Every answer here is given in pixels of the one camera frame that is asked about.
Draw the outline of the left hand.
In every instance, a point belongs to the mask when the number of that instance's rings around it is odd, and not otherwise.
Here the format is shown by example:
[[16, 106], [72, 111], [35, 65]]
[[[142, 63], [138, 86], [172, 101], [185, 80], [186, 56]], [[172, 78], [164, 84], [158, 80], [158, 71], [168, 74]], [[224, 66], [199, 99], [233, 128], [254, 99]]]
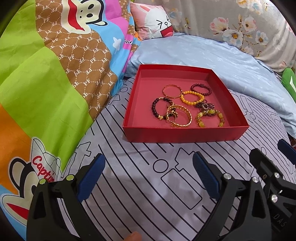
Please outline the left hand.
[[142, 241], [142, 236], [138, 232], [133, 232], [127, 236], [123, 241]]

